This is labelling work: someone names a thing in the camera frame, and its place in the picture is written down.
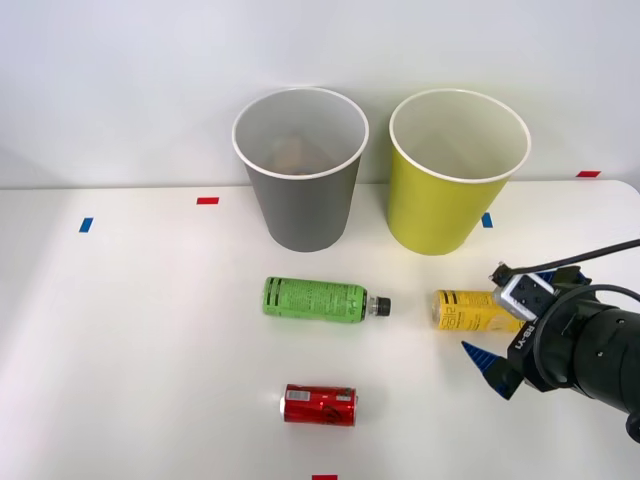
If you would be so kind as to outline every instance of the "gray paper cup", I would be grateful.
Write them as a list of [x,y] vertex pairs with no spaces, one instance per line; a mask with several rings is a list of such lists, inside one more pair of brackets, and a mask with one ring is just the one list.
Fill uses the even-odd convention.
[[330,90],[292,88],[245,107],[233,147],[276,242],[313,252],[340,238],[368,138],[360,107]]

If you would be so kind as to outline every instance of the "paper cup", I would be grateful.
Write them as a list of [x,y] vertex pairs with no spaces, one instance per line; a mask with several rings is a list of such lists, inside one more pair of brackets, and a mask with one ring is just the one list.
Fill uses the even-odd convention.
[[425,255],[462,245],[531,149],[529,130],[513,110],[467,90],[409,97],[393,112],[389,131],[389,228]]
[[344,232],[369,123],[354,102],[320,88],[292,88],[247,106],[233,126],[267,228],[299,252]]

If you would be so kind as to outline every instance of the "white table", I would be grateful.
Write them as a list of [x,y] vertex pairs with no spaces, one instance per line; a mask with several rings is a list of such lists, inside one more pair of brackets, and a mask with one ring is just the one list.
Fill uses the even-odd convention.
[[[637,238],[640,195],[511,183],[494,228],[442,257],[395,242],[385,195],[357,187],[340,241],[302,254],[271,240],[246,187],[0,192],[0,478],[637,479],[625,414],[524,385],[502,400],[460,340],[504,354],[512,335],[437,331],[430,299],[490,289],[500,260]],[[640,290],[638,250],[583,268]],[[266,317],[269,275],[358,283],[391,297],[392,316]],[[283,423],[288,382],[357,387],[357,426]]]

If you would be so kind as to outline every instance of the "can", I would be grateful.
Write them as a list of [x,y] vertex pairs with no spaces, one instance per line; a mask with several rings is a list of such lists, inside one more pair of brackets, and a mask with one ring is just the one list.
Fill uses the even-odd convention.
[[355,388],[289,384],[280,399],[280,415],[290,423],[354,427],[357,402]]
[[432,313],[439,330],[518,332],[525,323],[498,305],[491,292],[438,290]]

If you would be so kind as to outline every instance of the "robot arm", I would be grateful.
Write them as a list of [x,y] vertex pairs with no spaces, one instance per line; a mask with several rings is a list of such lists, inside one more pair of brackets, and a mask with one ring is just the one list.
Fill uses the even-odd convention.
[[640,443],[640,314],[603,304],[595,294],[613,291],[639,302],[640,295],[591,285],[580,267],[564,267],[635,246],[640,240],[536,267],[500,265],[490,277],[494,298],[527,322],[506,358],[463,342],[489,385],[507,400],[522,380],[541,392],[574,390],[628,413],[627,432]]

